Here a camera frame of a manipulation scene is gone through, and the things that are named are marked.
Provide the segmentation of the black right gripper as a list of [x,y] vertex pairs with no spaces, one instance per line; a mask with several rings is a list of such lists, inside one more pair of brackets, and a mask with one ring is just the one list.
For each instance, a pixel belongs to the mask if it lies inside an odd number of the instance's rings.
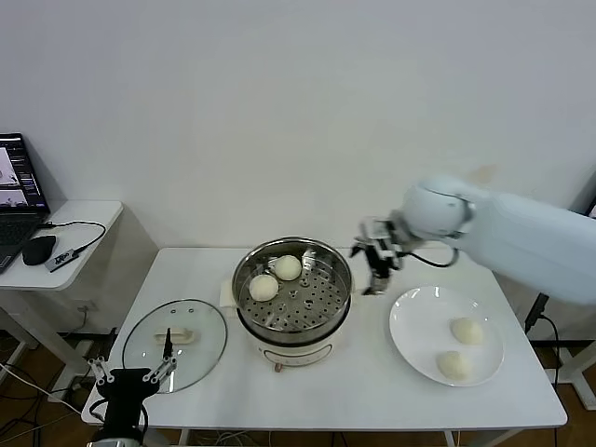
[[391,218],[365,218],[362,237],[356,237],[350,256],[363,251],[370,269],[369,285],[363,295],[384,293],[389,285],[391,271],[403,268],[403,240],[397,222]]

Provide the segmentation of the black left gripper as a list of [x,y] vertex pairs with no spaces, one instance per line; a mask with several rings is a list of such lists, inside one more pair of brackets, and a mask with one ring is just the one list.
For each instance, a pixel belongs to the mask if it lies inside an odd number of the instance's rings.
[[95,377],[100,396],[106,400],[103,420],[104,431],[145,431],[148,428],[148,414],[144,402],[156,394],[156,384],[164,382],[177,368],[173,357],[171,328],[167,328],[162,360],[153,370],[113,369],[109,370],[107,360],[116,339],[113,327],[104,340],[99,355],[88,359],[88,367]]

